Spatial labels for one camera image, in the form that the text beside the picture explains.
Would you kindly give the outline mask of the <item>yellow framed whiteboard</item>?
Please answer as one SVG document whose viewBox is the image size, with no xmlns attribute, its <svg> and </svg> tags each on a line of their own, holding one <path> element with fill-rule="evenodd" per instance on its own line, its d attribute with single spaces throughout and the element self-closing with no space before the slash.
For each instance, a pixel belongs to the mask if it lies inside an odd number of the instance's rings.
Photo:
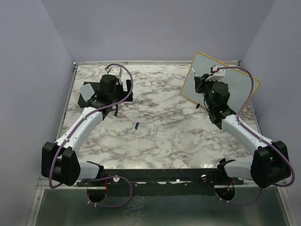
<svg viewBox="0 0 301 226">
<path fill-rule="evenodd" d="M 222 65 L 228 67 L 229 65 L 223 63 L 211 56 L 198 52 L 191 63 L 187 76 L 185 78 L 181 93 L 188 100 L 203 105 L 204 96 L 195 92 L 194 74 L 191 70 L 193 68 L 198 76 L 211 73 L 211 67 L 215 65 Z M 247 73 L 240 69 L 225 69 L 225 76 L 219 80 L 224 82 L 229 87 L 230 97 L 228 100 L 229 107 L 238 112 L 251 90 L 251 79 Z"/>
</svg>

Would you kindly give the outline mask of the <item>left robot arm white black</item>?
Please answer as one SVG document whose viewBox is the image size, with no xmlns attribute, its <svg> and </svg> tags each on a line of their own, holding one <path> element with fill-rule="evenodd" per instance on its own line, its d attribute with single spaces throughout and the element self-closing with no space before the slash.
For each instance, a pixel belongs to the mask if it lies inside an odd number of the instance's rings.
<svg viewBox="0 0 301 226">
<path fill-rule="evenodd" d="M 88 179 L 98 186 L 103 182 L 103 167 L 90 161 L 79 162 L 77 153 L 90 133 L 99 125 L 113 106 L 123 101 L 131 102 L 131 80 L 126 81 L 127 90 L 119 74 L 105 74 L 99 83 L 85 83 L 78 101 L 83 109 L 76 122 L 55 142 L 46 142 L 42 148 L 41 174 L 61 184 L 71 186 L 77 180 Z"/>
</svg>

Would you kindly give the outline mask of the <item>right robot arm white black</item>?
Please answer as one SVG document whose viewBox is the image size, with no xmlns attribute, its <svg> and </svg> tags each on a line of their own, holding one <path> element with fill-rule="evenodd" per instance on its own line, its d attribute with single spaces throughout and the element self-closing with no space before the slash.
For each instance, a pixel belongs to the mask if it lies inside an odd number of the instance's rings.
<svg viewBox="0 0 301 226">
<path fill-rule="evenodd" d="M 251 162 L 220 162 L 220 170 L 216 172 L 217 181 L 227 184 L 233 178 L 242 178 L 254 181 L 260 188 L 266 188 L 292 178 L 285 143 L 267 139 L 246 125 L 228 106 L 228 85 L 222 81 L 212 81 L 211 77 L 210 74 L 194 77 L 195 91 L 202 94 L 211 123 L 232 135 L 253 157 Z"/>
</svg>

